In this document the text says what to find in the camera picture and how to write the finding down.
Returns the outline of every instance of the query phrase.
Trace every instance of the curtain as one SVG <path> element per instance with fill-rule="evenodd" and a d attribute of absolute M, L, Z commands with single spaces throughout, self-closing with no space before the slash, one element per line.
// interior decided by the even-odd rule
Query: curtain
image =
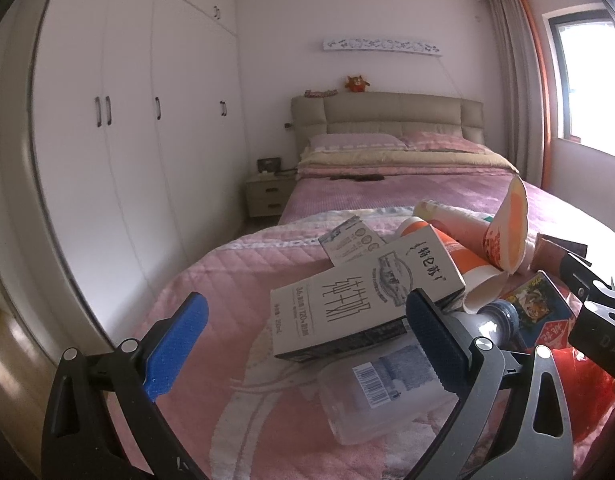
<path fill-rule="evenodd" d="M 539 58 L 521 0 L 486 0 L 503 73 L 507 158 L 541 186 L 545 122 Z"/>

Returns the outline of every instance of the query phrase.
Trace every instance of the upholstered headboard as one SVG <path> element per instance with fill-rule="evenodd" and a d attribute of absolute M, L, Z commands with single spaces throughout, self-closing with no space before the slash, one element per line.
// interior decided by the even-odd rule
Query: upholstered headboard
<path fill-rule="evenodd" d="M 467 99 L 391 92 L 294 97 L 292 118 L 299 154 L 318 134 L 437 132 L 484 144 L 483 104 Z"/>

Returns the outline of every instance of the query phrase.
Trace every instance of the drawer handle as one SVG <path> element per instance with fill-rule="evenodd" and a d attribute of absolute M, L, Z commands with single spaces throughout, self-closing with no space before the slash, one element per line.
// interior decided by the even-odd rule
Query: drawer handle
<path fill-rule="evenodd" d="M 108 112 L 108 126 L 112 124 L 112 102 L 110 101 L 110 96 L 105 97 L 105 108 Z"/>
<path fill-rule="evenodd" d="M 96 127 L 100 128 L 101 124 L 103 124 L 103 121 L 101 118 L 101 98 L 100 97 L 94 98 L 94 107 L 96 108 Z"/>

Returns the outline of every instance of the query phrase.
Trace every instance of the orange plush toy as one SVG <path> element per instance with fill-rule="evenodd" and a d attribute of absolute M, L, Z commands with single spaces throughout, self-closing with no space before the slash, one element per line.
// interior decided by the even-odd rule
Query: orange plush toy
<path fill-rule="evenodd" d="M 349 88 L 350 92 L 364 92 L 366 86 L 370 86 L 370 84 L 362 75 L 348 76 L 348 82 L 345 84 L 345 88 Z"/>

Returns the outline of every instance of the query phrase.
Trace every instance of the pink pillow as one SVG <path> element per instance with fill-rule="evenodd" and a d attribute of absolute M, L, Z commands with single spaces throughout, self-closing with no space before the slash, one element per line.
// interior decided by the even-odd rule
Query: pink pillow
<path fill-rule="evenodd" d="M 405 144 L 388 134 L 323 134 L 311 137 L 314 152 L 335 153 L 351 150 L 406 150 Z"/>
<path fill-rule="evenodd" d="M 481 144 L 463 137 L 453 137 L 433 132 L 415 132 L 403 136 L 407 149 L 411 152 L 462 152 L 489 153 Z"/>

